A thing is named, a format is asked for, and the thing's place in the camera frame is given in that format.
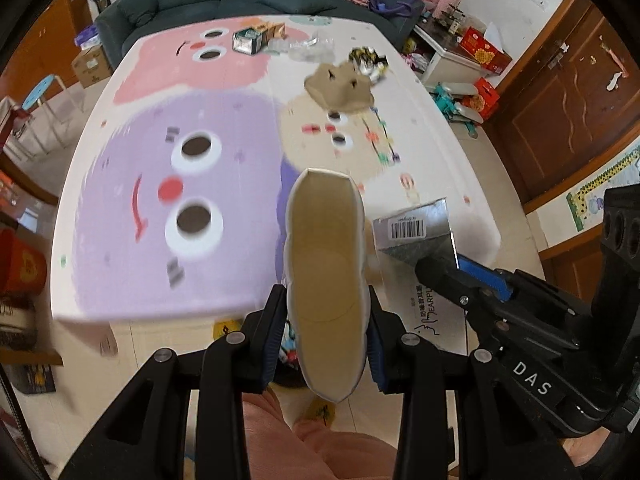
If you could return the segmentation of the cardboard box on floor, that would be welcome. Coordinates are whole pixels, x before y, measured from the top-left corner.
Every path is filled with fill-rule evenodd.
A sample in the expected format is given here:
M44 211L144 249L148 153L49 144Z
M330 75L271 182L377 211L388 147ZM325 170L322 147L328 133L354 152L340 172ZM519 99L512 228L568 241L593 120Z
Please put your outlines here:
M94 46L81 51L74 58L72 69L85 89L110 78L113 73L102 46Z

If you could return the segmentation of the blue round stool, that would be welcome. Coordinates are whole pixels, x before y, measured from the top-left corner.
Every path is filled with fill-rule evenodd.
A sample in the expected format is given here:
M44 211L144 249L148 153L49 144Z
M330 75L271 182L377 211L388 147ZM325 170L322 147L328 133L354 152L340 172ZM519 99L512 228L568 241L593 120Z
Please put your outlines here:
M44 118L46 118L47 125L49 126L50 133L53 134L58 145L61 148L65 148L66 144L58 134L58 128L56 128L57 125L62 126L63 121L55 113L46 97L46 94L52 84L57 84L60 87L62 93L66 96L66 99L72 103L75 110L80 114L84 112L84 103L77 101L74 98L70 93L70 89L66 87L66 84L64 84L63 79L57 74L45 76L38 82L38 84L35 85L34 88L32 88L32 90L29 91L29 94L22 103L22 110L26 113L30 113L32 110L42 110L42 114Z

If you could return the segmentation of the orange wooden wardrobe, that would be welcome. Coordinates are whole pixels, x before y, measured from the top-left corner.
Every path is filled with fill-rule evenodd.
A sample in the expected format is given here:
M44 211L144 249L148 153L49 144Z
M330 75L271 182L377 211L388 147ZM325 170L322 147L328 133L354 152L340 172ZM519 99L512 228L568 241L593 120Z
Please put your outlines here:
M1 75L1 96L22 104L48 75L66 87L78 83L73 60L80 52L75 38L92 24L87 0L53 0L29 29Z

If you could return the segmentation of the beige checkered paper bag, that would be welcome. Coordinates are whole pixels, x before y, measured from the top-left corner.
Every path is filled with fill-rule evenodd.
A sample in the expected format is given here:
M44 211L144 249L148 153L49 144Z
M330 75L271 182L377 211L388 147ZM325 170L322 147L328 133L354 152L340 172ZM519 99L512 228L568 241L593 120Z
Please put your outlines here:
M288 319L307 386L333 403L352 394L366 362L365 225L351 177L309 168L297 178L286 206Z

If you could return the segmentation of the brown crumpled paper tray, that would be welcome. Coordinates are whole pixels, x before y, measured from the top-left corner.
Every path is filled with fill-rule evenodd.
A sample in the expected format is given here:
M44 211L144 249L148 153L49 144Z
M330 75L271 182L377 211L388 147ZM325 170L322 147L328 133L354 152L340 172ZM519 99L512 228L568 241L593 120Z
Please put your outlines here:
M304 81L304 88L328 112L357 113L374 104L372 82L352 62L322 63Z

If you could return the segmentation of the teal toy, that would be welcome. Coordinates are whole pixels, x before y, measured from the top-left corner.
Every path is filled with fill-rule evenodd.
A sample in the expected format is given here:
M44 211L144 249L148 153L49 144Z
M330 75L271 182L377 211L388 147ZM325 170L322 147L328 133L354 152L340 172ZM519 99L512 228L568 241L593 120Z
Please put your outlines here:
M464 125L472 139L478 137L476 127L484 122L480 112L472 104L480 96L480 92L468 82L439 82L428 89L437 108L445 116L447 122L460 122Z

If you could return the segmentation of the clear plastic container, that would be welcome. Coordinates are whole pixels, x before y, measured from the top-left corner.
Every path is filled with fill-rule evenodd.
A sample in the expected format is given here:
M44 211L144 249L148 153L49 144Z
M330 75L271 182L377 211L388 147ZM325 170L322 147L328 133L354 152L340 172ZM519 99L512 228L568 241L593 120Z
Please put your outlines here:
M331 38L314 34L307 39L271 39L265 52L271 55L286 55L296 62L333 63L335 61L334 42Z

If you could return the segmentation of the brown wooden door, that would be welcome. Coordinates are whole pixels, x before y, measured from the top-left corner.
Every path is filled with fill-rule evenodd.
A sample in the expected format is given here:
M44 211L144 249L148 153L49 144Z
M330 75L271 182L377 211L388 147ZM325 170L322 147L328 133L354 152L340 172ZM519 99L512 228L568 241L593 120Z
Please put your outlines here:
M639 132L638 64L591 0L570 0L504 82L485 130L527 210Z

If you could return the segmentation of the red box on floor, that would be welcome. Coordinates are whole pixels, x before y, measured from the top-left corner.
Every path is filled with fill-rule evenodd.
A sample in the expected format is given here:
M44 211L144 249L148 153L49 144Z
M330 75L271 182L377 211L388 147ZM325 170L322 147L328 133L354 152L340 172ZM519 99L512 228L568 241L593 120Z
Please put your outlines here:
M475 110L480 114L481 118L487 120L497 109L500 94L485 78L475 81L473 86L477 90L477 94L475 96L465 96L462 99L462 104L471 110Z

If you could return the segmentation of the green carton box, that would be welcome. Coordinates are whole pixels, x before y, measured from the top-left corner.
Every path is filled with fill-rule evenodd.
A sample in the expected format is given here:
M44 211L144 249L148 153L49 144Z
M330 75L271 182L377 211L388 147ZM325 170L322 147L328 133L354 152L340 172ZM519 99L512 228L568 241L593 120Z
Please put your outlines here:
M234 52L255 55L260 52L269 41L268 29L247 27L233 34L231 47Z

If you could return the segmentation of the black yellow crumpled wrapper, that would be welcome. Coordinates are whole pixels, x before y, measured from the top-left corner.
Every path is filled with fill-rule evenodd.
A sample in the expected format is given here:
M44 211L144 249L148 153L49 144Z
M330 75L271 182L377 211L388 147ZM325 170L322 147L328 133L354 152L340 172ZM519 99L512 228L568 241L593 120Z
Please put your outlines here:
M370 79L371 84L377 84L382 80L388 70L386 56L379 55L369 47L353 48L348 59L361 75Z

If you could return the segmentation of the red gift box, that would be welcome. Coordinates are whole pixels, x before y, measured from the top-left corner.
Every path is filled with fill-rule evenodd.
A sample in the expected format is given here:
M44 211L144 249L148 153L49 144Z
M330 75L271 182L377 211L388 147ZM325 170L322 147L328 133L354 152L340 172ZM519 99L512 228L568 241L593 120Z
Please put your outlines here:
M0 290L2 294L42 293L47 281L46 258L40 250L18 238L11 229L0 234Z

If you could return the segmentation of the silver earplugs box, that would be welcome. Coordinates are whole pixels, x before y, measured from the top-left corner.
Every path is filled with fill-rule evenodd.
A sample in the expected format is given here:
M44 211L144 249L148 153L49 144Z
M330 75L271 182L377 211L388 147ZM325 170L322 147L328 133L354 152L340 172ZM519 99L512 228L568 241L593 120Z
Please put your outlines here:
M435 289L448 270L458 267L446 200L377 218L372 232L386 309L400 316L408 332L464 356L468 341L462 307Z

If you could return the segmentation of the red box on cabinet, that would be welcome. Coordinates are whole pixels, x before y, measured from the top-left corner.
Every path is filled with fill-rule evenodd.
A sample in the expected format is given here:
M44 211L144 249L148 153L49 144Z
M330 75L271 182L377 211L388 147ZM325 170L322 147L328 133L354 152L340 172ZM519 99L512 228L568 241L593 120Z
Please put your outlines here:
M484 70L496 75L501 75L512 62L510 55L497 49L474 27L466 30L460 41L460 47Z

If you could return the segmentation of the tan crumpled carton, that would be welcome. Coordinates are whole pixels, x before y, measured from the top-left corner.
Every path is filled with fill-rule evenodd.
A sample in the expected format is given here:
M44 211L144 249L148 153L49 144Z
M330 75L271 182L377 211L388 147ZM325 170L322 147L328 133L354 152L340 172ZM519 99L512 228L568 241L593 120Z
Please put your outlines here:
M284 39L286 37L286 27L284 23L262 23L257 27L258 32L262 34L262 40L266 44L273 39Z

